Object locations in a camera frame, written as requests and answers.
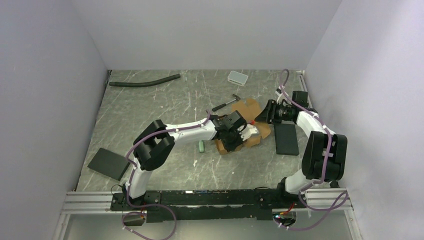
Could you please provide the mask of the brown cardboard box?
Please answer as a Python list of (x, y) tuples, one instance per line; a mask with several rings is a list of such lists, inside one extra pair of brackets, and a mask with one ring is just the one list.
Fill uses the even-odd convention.
[(239, 151), (242, 147), (251, 148), (267, 138), (271, 134), (271, 128), (267, 123), (255, 120), (261, 112), (259, 103), (253, 98), (232, 104), (231, 113), (220, 118), (225, 125), (215, 136), (218, 153), (226, 155)]

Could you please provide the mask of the green plastic tube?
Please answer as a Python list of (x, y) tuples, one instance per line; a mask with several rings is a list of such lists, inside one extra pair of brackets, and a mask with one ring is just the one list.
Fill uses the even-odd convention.
[(203, 140), (200, 140), (199, 142), (198, 142), (198, 151), (199, 151), (199, 153), (204, 153), (205, 152), (205, 143), (204, 143), (204, 141)]

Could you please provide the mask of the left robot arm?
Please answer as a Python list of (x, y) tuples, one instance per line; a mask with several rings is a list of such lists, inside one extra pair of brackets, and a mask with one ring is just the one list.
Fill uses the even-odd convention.
[(224, 116), (208, 113), (202, 120), (183, 124), (165, 124), (160, 119), (153, 121), (125, 155), (132, 170), (122, 190), (124, 204), (131, 210), (143, 205), (152, 172), (165, 163), (176, 145), (218, 140), (224, 150), (233, 152), (258, 132), (256, 126), (238, 111)]

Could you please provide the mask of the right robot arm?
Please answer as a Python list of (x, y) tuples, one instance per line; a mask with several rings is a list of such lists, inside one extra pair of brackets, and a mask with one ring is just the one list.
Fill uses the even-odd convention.
[(295, 194), (308, 186), (338, 181), (343, 177), (348, 139), (322, 123), (316, 110), (309, 106), (306, 91), (293, 91), (289, 100), (284, 97), (282, 93), (278, 100), (268, 100), (255, 121), (274, 126), (278, 155), (299, 155), (296, 127), (308, 137), (300, 170), (285, 177), (282, 180), (284, 189), (275, 194), (276, 203), (287, 208), (295, 201)]

